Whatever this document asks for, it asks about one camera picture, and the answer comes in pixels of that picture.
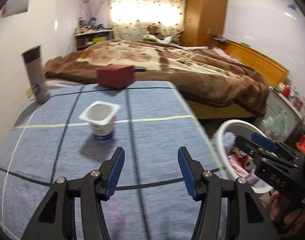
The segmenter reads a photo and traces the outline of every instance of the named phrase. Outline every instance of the wooden wardrobe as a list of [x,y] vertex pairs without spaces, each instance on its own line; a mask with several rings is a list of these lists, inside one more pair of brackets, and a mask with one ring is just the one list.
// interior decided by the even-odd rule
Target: wooden wardrobe
[[227,0],[186,0],[183,46],[211,47],[212,38],[222,35]]

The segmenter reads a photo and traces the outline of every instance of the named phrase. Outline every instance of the blue gripper pad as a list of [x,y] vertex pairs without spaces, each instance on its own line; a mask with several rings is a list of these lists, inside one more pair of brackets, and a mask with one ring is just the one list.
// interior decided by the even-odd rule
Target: blue gripper pad
[[183,179],[186,184],[188,194],[190,196],[192,196],[193,200],[195,200],[198,196],[198,193],[196,190],[196,178],[188,164],[188,160],[187,160],[186,156],[184,155],[182,148],[185,148],[185,147],[181,147],[178,150],[178,163],[180,166],[180,170],[181,170]]
[[265,136],[262,136],[258,133],[253,133],[251,135],[251,140],[258,144],[260,147],[262,147],[263,149],[265,149],[268,152],[276,152],[278,147],[275,144],[275,142],[269,140],[268,138],[266,138]]
[[107,187],[105,196],[109,199],[116,190],[117,183],[120,177],[120,173],[125,163],[125,150],[122,148],[110,170],[110,173],[107,178]]

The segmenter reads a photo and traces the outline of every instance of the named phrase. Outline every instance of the white trash bin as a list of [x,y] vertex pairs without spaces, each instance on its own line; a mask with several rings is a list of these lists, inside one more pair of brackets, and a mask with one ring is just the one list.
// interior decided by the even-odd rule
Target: white trash bin
[[[223,136],[225,132],[232,132],[236,136],[240,135],[250,141],[251,141],[251,134],[254,132],[259,133],[262,136],[265,135],[262,131],[260,131],[252,124],[249,124],[241,120],[229,120],[224,122],[216,131],[216,133],[213,135],[211,139],[211,143],[213,145],[215,153],[217,153],[220,160],[225,166],[225,172],[227,174],[228,179],[236,180],[236,178],[238,178],[239,175],[231,167],[228,161],[226,150],[223,145]],[[259,196],[272,190],[272,187],[261,179],[259,179],[256,183],[252,184],[252,188],[254,192],[257,193],[257,195]]]

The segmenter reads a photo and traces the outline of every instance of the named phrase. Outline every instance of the human hand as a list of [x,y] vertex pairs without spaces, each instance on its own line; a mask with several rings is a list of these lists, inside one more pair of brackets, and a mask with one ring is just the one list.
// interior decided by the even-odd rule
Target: human hand
[[[274,220],[280,213],[280,210],[281,210],[280,209],[280,197],[281,197],[281,194],[278,191],[275,191],[270,197],[270,199],[273,201],[271,210],[269,213],[271,220]],[[290,224],[291,222],[293,222],[301,211],[302,211],[301,209],[297,209],[297,210],[291,212],[290,214],[286,215],[286,217],[284,219],[284,223]],[[305,222],[305,208],[303,209],[302,214],[297,219],[297,221],[294,223],[293,227],[289,230],[289,232],[285,235],[282,235],[281,237],[287,238],[287,237],[295,236],[299,232],[299,229],[301,228],[301,226],[303,225],[304,222]]]

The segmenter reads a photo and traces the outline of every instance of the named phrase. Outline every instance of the dark bottle lid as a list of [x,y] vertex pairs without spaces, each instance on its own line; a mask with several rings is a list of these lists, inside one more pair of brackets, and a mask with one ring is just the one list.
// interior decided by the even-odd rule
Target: dark bottle lid
[[40,45],[26,50],[21,55],[23,57],[23,60],[25,61],[25,64],[28,64],[40,58]]

